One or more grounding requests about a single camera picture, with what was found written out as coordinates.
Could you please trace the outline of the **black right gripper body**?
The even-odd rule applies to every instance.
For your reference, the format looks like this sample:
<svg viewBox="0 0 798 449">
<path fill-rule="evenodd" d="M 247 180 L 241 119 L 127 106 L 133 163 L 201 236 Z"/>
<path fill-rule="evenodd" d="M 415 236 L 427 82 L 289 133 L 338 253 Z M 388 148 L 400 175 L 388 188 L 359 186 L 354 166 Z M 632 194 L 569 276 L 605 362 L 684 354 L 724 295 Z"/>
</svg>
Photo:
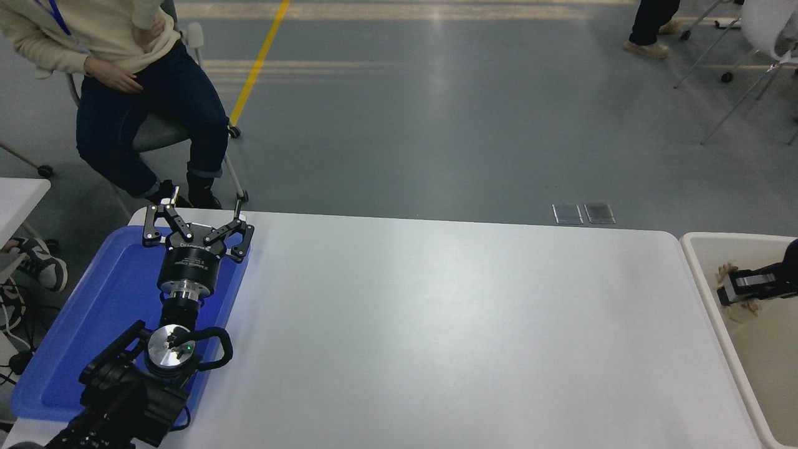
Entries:
<svg viewBox="0 0 798 449">
<path fill-rule="evenodd" d="M 787 245 L 786 253 L 782 261 L 782 278 L 792 288 L 793 292 L 797 293 L 797 247 L 798 240 L 790 242 Z"/>
</svg>

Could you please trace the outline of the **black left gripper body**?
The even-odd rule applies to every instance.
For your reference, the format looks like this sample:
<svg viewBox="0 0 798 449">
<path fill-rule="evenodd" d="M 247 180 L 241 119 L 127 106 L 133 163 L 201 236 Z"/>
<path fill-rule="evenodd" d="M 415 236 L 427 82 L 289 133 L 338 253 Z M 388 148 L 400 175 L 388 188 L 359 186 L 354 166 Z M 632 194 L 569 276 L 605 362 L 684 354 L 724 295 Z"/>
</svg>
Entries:
<svg viewBox="0 0 798 449">
<path fill-rule="evenodd" d="M 199 284 L 205 292 L 216 290 L 221 257 L 227 248 L 221 241 L 210 247 L 203 241 L 212 227 L 204 224 L 189 224 L 193 238 L 185 241 L 183 236 L 172 231 L 167 237 L 167 252 L 156 282 L 163 292 L 172 292 L 174 285 L 183 281 Z"/>
</svg>

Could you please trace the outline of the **seated person's right hand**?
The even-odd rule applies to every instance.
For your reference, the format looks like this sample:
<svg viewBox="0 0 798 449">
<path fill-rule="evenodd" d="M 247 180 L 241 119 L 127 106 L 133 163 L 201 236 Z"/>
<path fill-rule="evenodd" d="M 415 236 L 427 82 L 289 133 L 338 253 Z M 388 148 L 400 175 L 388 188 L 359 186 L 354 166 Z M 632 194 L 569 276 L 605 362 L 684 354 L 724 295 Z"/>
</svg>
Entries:
<svg viewBox="0 0 798 449">
<path fill-rule="evenodd" d="M 84 60 L 84 71 L 86 75 L 96 79 L 98 82 L 126 94 L 141 94 L 143 86 L 137 82 L 135 74 L 120 68 L 107 60 L 97 59 L 88 56 Z"/>
</svg>

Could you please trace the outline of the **seated person's left hand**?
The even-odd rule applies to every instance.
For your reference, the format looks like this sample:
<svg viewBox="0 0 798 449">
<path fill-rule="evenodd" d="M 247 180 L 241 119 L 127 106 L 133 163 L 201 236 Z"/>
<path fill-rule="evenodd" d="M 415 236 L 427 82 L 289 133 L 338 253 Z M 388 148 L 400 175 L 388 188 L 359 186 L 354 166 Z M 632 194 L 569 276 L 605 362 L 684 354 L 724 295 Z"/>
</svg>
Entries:
<svg viewBox="0 0 798 449">
<path fill-rule="evenodd" d="M 132 26 L 132 37 L 134 42 L 137 43 L 137 46 L 139 46 L 143 52 L 148 53 L 152 49 L 152 42 L 154 42 L 163 31 L 165 31 L 165 20 L 157 16 L 147 29 L 135 25 Z"/>
</svg>

